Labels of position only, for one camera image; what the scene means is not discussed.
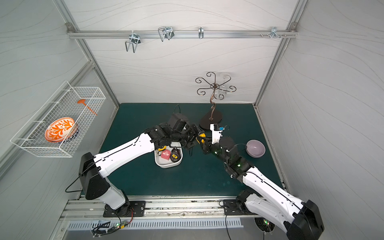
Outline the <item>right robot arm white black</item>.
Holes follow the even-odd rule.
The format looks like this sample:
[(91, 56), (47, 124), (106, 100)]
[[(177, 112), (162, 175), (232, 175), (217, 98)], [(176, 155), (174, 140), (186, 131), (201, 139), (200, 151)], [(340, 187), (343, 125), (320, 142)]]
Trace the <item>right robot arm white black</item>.
[(256, 214), (284, 231), (290, 240), (318, 240), (325, 230), (319, 207), (308, 200), (292, 196), (269, 180), (251, 162), (239, 154), (230, 137), (214, 142), (212, 138), (198, 136), (204, 154), (213, 154), (224, 163), (226, 172), (251, 191), (237, 197), (243, 213)]

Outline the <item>pink tape measure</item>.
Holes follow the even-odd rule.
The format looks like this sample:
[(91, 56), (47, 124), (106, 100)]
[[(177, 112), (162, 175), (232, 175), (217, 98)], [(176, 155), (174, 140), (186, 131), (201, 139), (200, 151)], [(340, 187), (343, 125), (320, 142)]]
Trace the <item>pink tape measure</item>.
[(162, 159), (164, 159), (164, 160), (169, 160), (170, 159), (170, 157), (171, 157), (171, 151), (170, 150), (164, 150), (164, 151), (161, 151), (160, 152), (160, 157), (162, 158)]

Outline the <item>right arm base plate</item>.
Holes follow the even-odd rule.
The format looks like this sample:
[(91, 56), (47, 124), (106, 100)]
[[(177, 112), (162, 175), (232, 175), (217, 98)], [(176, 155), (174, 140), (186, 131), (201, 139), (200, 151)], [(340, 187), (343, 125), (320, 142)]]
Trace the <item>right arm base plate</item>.
[(226, 216), (257, 216), (258, 214), (252, 213), (245, 205), (245, 203), (231, 199), (220, 200), (220, 207), (224, 209)]

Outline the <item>large yellow tape measure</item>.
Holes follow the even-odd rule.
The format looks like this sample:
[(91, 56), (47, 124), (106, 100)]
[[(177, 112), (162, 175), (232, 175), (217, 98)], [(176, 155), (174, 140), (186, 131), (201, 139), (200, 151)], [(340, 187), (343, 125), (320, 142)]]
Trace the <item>large yellow tape measure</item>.
[(199, 134), (197, 137), (196, 137), (196, 139), (197, 139), (197, 141), (198, 141), (198, 143), (200, 144), (200, 145), (203, 145), (204, 143), (205, 143), (205, 141), (206, 141), (206, 134), (205, 133), (201, 133), (201, 134)]

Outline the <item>black round tape measure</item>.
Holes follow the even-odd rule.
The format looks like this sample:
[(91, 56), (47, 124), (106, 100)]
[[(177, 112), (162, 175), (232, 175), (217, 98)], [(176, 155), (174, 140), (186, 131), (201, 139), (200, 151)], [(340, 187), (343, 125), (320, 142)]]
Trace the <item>black round tape measure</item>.
[(180, 150), (178, 148), (172, 149), (170, 159), (173, 163), (177, 163), (181, 159)]

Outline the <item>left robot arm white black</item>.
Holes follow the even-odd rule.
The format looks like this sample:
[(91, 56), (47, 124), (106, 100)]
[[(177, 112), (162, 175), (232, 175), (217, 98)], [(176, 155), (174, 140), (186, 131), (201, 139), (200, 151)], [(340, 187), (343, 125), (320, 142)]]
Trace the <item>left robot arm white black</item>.
[(135, 139), (110, 151), (92, 155), (86, 153), (81, 158), (79, 179), (87, 200), (100, 200), (111, 209), (118, 210), (130, 205), (127, 195), (109, 180), (108, 176), (132, 160), (151, 153), (171, 143), (189, 147), (203, 132), (180, 113), (159, 125), (144, 130)]

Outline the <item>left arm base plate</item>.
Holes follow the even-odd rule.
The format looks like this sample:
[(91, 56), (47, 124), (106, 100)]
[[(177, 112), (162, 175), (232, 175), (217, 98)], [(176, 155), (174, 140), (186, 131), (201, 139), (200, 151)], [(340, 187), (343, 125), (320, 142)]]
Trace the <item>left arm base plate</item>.
[(112, 209), (108, 204), (105, 204), (103, 217), (143, 217), (146, 203), (146, 201), (130, 201), (129, 203), (123, 204), (116, 210)]

